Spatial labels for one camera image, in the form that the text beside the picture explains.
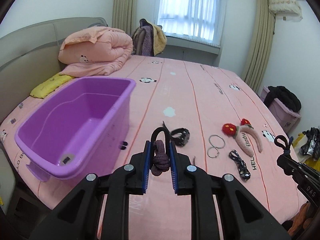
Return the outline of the person right hand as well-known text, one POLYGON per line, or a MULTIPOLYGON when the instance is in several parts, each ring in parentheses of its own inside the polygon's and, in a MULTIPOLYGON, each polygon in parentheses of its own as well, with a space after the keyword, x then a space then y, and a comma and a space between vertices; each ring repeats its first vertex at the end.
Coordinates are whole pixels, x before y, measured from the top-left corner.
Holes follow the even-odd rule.
POLYGON ((299 212, 293 217, 292 226, 287 231, 293 237, 300 229, 305 229, 312 221, 313 207, 310 202, 303 204, 299 212))

